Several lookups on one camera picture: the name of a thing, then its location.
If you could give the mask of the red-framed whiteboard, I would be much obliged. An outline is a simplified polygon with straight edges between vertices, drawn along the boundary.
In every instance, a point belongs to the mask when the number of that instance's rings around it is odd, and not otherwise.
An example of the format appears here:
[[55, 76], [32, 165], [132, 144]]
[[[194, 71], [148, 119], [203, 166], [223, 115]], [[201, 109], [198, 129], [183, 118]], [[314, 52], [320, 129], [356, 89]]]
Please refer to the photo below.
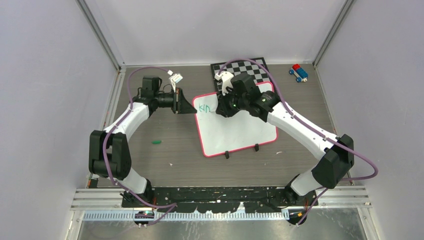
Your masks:
[[195, 121], [202, 153], [207, 158], [269, 144], [278, 139], [277, 127], [245, 110], [232, 117], [217, 114], [215, 92], [196, 96], [192, 105], [197, 110]]

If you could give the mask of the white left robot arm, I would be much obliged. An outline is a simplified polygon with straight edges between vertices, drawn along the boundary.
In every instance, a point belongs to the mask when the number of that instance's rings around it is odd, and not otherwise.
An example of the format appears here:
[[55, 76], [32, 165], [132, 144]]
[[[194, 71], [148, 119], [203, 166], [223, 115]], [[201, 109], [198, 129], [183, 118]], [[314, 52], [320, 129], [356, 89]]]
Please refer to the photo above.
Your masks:
[[171, 91], [160, 89], [162, 79], [144, 76], [125, 112], [104, 130], [94, 130], [89, 137], [88, 169], [93, 175], [112, 179], [114, 183], [134, 192], [141, 207], [153, 202], [151, 183], [132, 168], [128, 141], [136, 129], [158, 109], [170, 109], [174, 114], [195, 114], [197, 110], [186, 100], [183, 90], [176, 86], [182, 80], [179, 73], [169, 77]]

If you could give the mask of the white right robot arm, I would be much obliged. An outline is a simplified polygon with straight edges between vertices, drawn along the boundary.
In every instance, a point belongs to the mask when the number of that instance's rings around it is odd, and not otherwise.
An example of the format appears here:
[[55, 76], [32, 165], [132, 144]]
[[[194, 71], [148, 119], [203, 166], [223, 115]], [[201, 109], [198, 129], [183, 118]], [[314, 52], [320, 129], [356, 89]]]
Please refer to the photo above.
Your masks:
[[318, 160], [310, 170], [295, 176], [287, 185], [285, 198], [299, 205], [306, 194], [320, 187], [333, 189], [354, 165], [354, 140], [347, 134], [337, 136], [317, 127], [293, 111], [277, 93], [261, 91], [247, 73], [233, 75], [223, 71], [215, 75], [221, 84], [216, 113], [230, 118], [241, 111], [271, 124], [301, 143]]

